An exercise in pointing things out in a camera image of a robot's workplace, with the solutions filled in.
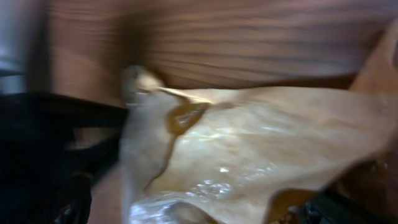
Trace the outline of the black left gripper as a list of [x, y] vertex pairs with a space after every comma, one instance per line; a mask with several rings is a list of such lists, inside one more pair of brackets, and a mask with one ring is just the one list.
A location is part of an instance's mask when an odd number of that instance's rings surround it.
[[51, 93], [1, 97], [1, 223], [86, 223], [127, 110]]

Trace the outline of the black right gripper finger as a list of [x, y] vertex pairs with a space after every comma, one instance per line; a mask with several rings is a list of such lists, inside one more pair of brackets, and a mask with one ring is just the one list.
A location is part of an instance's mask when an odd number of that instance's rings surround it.
[[325, 190], [299, 208], [298, 222], [300, 224], [396, 224], [397, 219], [376, 215], [332, 190]]

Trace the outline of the brown white snack packet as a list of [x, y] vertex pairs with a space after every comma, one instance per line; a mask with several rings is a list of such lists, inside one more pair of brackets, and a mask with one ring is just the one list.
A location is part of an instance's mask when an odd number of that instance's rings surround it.
[[123, 223], [265, 223], [397, 135], [393, 22], [347, 90], [167, 88], [127, 70]]

